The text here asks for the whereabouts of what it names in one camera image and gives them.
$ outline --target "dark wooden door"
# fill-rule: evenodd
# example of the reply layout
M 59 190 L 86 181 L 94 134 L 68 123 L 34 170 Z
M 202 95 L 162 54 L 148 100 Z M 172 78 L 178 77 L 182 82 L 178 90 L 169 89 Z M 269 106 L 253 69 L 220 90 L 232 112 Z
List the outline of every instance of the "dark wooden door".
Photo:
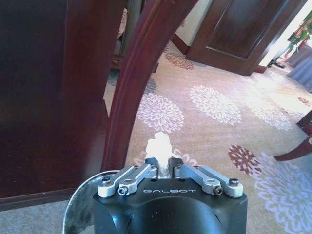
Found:
M 214 0 L 187 59 L 250 75 L 307 0 Z

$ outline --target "curved wooden frame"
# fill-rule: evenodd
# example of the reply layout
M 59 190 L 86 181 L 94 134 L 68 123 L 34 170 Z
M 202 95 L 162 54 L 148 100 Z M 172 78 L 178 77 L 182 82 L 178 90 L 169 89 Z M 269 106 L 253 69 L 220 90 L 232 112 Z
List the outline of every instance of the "curved wooden frame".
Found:
M 196 2 L 150 0 L 144 7 L 115 90 L 101 170 L 124 166 L 137 110 L 154 65 Z

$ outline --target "silver metal link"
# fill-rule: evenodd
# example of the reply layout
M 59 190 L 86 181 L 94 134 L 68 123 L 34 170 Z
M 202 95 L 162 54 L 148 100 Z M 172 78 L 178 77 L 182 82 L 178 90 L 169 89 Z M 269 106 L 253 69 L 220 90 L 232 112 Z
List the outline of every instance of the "silver metal link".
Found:
M 137 168 L 133 173 L 128 176 L 123 177 L 119 183 L 118 193 L 119 195 L 129 195 L 137 191 L 137 185 L 144 178 L 152 178 L 153 173 L 157 175 L 157 170 L 152 171 L 152 166 L 147 163 L 143 163 L 139 168 Z
M 110 197 L 115 194 L 116 189 L 119 186 L 119 181 L 129 173 L 133 172 L 136 168 L 134 166 L 127 166 L 113 175 L 109 182 L 105 181 L 100 183 L 97 187 L 97 192 L 100 197 Z
M 199 184 L 202 190 L 211 195 L 221 195 L 223 190 L 220 181 L 209 177 L 203 172 L 199 171 L 193 166 L 183 164 L 174 168 L 175 178 L 191 178 L 197 184 Z
M 237 198 L 243 196 L 243 185 L 236 178 L 227 178 L 224 175 L 214 171 L 210 167 L 201 166 L 198 168 L 202 173 L 220 181 L 223 191 L 226 195 Z

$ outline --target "chair leg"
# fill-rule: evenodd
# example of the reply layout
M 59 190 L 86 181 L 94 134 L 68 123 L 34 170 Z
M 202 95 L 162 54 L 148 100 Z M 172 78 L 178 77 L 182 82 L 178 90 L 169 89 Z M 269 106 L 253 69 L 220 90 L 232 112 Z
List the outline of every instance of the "chair leg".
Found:
M 312 135 L 308 136 L 297 148 L 283 155 L 275 156 L 277 161 L 288 161 L 312 153 Z

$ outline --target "screw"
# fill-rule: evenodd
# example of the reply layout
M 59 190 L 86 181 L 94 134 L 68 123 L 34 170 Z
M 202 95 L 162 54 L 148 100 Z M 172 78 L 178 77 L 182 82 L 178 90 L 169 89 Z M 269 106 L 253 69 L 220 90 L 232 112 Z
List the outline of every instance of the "screw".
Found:
M 102 185 L 108 185 L 111 182 L 111 178 L 106 176 L 102 179 Z
M 120 196 L 125 196 L 127 195 L 128 193 L 128 188 L 127 187 L 120 187 L 118 190 L 117 190 L 118 194 Z
M 213 189 L 215 195 L 221 195 L 223 193 L 223 188 L 221 186 L 215 186 Z
M 237 186 L 239 184 L 239 180 L 236 178 L 230 178 L 229 185 L 231 186 Z

